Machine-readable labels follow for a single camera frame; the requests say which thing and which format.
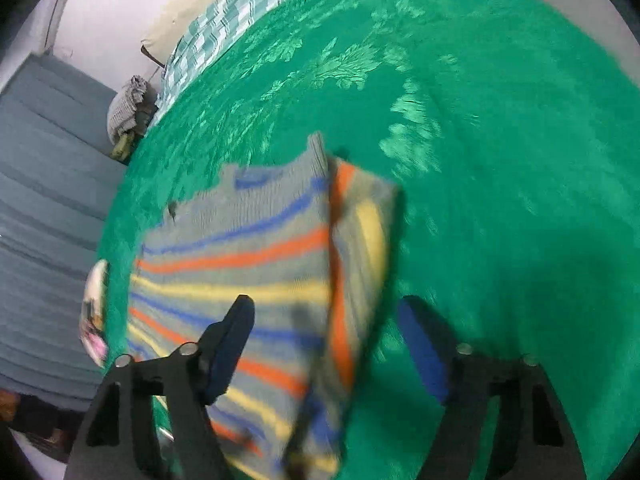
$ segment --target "metal screw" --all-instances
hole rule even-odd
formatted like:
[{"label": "metal screw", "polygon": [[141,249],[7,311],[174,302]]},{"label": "metal screw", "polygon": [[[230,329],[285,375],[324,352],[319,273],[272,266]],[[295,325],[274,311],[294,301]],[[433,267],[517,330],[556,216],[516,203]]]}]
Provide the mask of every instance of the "metal screw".
[{"label": "metal screw", "polygon": [[198,351],[196,343],[185,343],[180,347],[180,355],[193,355]]},{"label": "metal screw", "polygon": [[473,347],[469,343],[460,343],[456,346],[456,350],[460,355],[471,355],[474,352]]},{"label": "metal screw", "polygon": [[122,354],[116,357],[116,368],[124,368],[131,362],[131,356],[129,354]]},{"label": "metal screw", "polygon": [[538,366],[540,363],[538,362],[538,360],[536,359],[535,356],[533,356],[532,354],[526,354],[523,358],[522,361],[524,362],[524,364],[526,364],[527,366]]}]

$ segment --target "blue-gray fabric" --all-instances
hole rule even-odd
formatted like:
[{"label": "blue-gray fabric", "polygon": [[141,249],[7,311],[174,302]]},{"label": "blue-gray fabric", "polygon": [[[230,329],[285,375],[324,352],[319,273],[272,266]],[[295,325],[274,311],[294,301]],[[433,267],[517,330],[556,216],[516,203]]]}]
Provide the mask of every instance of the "blue-gray fabric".
[{"label": "blue-gray fabric", "polygon": [[105,154],[114,95],[45,56],[0,96],[0,388],[62,408],[86,409],[101,380],[78,316],[126,169]]}]

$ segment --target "orange stripe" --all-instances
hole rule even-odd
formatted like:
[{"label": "orange stripe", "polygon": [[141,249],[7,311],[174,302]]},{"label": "orange stripe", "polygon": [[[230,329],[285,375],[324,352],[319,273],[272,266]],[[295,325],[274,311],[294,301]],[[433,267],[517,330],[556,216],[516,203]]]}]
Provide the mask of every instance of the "orange stripe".
[{"label": "orange stripe", "polygon": [[169,273],[184,272],[186,270],[220,269],[250,267],[286,258],[299,256],[300,254],[317,251],[329,245],[328,227],[319,227],[313,231],[293,240],[287,240],[273,244],[259,251],[239,254],[223,254],[222,256],[211,256],[209,258],[196,258],[189,260],[178,260],[167,264],[152,264],[145,260],[136,260],[140,269],[149,272]]},{"label": "orange stripe", "polygon": [[[129,312],[133,317],[138,318],[149,328],[155,330],[164,338],[173,343],[176,343],[177,345],[181,345],[189,341],[188,339],[184,338],[184,336],[168,329],[167,327],[158,323],[155,319],[147,316],[146,314],[143,314],[133,307],[129,307]],[[277,368],[257,363],[256,361],[247,358],[240,358],[240,360],[238,361],[238,366],[236,368],[242,373],[251,375],[281,390],[285,390],[297,399],[301,399],[306,394],[306,384],[303,381],[300,381],[298,378],[289,375],[281,370],[278,370]]]},{"label": "orange stripe", "polygon": [[[353,181],[355,172],[356,167],[348,162],[340,161],[338,164],[330,203],[332,226],[336,225],[342,215],[344,195]],[[355,366],[351,357],[347,327],[344,323],[344,272],[340,254],[338,254],[333,241],[330,247],[330,258],[334,295],[329,322],[329,346],[340,381],[345,388],[350,390],[353,386]]]},{"label": "orange stripe", "polygon": [[255,445],[255,442],[251,440],[251,438],[247,438],[242,434],[236,433],[231,428],[223,426],[222,424],[218,422],[214,422],[213,420],[211,421],[211,427],[213,428],[213,431],[215,431],[218,436],[226,438],[227,440],[235,442],[236,444],[240,444],[242,447],[245,447],[248,450],[253,451],[256,455],[262,456],[262,451],[258,446]]}]

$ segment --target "beige cushion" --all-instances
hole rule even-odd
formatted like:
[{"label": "beige cushion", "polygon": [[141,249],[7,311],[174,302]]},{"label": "beige cushion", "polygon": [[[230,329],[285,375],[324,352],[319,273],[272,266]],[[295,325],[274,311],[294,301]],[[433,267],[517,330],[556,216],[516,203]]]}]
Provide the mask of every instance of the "beige cushion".
[{"label": "beige cushion", "polygon": [[142,39],[142,45],[160,63],[169,56],[189,24],[216,0],[171,0]]}]

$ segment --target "green blanket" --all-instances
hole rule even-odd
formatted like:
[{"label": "green blanket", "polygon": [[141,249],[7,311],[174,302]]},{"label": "green blanket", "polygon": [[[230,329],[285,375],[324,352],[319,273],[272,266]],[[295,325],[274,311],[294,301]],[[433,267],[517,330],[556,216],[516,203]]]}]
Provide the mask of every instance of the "green blanket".
[{"label": "green blanket", "polygon": [[[111,359],[162,208],[316,130],[404,189],[386,306],[417,294],[476,348],[536,355],[589,478],[610,473],[640,429],[640,92],[537,0],[289,0],[257,22],[134,154],[99,251]],[[441,414],[389,313],[340,478],[412,479]]]}]

